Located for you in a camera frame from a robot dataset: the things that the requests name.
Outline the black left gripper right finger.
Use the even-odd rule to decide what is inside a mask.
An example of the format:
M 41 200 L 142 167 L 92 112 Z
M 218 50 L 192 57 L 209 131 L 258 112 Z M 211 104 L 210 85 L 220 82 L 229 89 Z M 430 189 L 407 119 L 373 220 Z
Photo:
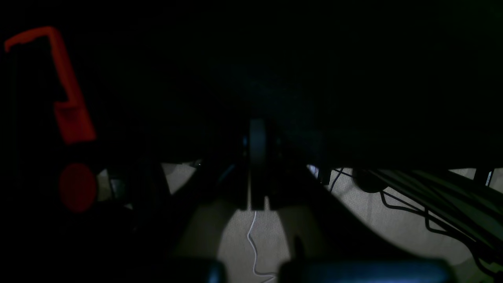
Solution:
M 279 283 L 454 283 L 444 260 L 420 257 L 366 227 L 289 156 L 262 119 L 250 120 L 250 208 L 269 206 L 283 226 L 291 260 Z

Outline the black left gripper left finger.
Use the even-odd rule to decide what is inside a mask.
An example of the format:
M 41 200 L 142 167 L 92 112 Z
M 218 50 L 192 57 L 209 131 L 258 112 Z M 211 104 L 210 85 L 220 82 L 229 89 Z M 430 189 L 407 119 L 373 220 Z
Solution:
M 226 226 L 248 197 L 252 122 L 222 135 L 173 195 L 158 189 L 139 209 L 132 283 L 226 283 L 217 259 Z

